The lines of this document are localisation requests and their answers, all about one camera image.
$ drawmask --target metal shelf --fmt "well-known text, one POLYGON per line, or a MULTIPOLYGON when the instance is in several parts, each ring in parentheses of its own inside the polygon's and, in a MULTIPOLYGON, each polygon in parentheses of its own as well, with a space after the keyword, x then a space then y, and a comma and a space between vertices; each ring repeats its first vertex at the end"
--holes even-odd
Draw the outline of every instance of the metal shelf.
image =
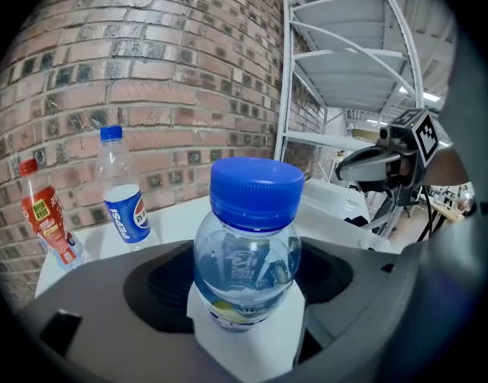
POLYGON ((373 144, 351 137, 329 136, 321 133, 287 131, 285 138, 292 142, 303 144, 315 144, 331 146, 333 148, 345 149, 355 152, 356 150, 368 148, 373 144))
POLYGON ((339 140, 337 147, 348 150, 370 145, 356 144, 360 141, 350 138, 289 131, 294 75, 325 110, 322 132, 328 108, 359 109, 380 119, 385 110, 400 105, 400 87, 416 107, 423 107, 423 82, 414 40, 395 0, 283 0, 283 7, 284 66, 274 159, 283 158, 289 140, 328 146, 339 140), (394 14, 399 23, 407 56, 383 49, 389 14, 394 14), (305 38, 310 52, 293 54, 293 29, 305 38), (414 86, 403 77, 410 69, 414 86))

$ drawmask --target ceiling light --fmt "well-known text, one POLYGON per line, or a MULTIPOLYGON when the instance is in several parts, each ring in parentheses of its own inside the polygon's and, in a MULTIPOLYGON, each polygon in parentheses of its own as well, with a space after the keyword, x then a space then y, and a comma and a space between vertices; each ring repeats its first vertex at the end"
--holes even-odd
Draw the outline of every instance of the ceiling light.
MULTIPOLYGON (((373 120, 373 119, 367 119, 366 121, 370 122, 371 124, 378 124, 379 123, 379 121, 373 120)), ((380 124, 383 124, 384 126, 387 125, 386 122, 380 122, 380 124)))
POLYGON ((423 93, 423 98, 428 99, 432 102, 437 102, 439 99, 441 99, 439 97, 436 97, 435 95, 432 95, 431 93, 423 93))
MULTIPOLYGON (((403 86, 401 86, 399 92, 407 93, 407 90, 403 86)), ((423 98, 428 99, 432 102, 437 102, 439 99, 441 99, 439 97, 436 97, 435 95, 432 95, 431 93, 423 93, 423 98)))

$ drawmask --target red label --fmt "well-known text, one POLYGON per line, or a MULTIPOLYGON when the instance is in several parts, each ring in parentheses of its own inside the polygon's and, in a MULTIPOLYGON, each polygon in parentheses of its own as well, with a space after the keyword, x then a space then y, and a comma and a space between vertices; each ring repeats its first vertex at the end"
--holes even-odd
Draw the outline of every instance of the red label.
POLYGON ((21 201, 22 213, 36 234, 54 248, 64 264, 76 259, 74 240, 65 229, 56 192, 51 186, 21 201))

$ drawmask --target blue bottle cap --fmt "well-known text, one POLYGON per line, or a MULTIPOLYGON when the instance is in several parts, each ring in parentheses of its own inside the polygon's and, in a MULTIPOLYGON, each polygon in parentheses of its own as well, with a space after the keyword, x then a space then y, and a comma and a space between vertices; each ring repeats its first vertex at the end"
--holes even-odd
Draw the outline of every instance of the blue bottle cap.
POLYGON ((301 200, 304 174, 291 164, 254 157, 217 160, 211 170, 211 206, 232 227, 273 231, 290 224, 301 200))
POLYGON ((104 126, 100 128, 100 140, 105 142, 106 140, 122 139, 122 127, 118 124, 113 126, 104 126))

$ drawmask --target plastic bottle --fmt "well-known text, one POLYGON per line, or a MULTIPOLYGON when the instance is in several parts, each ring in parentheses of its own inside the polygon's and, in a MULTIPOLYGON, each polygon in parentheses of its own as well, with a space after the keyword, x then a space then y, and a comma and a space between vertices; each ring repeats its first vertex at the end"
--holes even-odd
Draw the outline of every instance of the plastic bottle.
POLYGON ((65 271, 85 263, 88 256, 83 245, 66 226, 61 206, 47 177, 38 172, 37 161, 19 164, 22 180, 21 209, 45 251, 54 253, 58 266, 65 271))
POLYGON ((195 285, 212 318, 247 331, 285 297, 301 259, 292 225, 304 175, 276 160, 232 157, 211 170, 212 211, 195 239, 195 285))
POLYGON ((100 130, 102 148, 96 162, 104 202, 122 240, 132 250, 158 244, 147 218, 138 176, 129 151, 122 143, 122 127, 100 130))

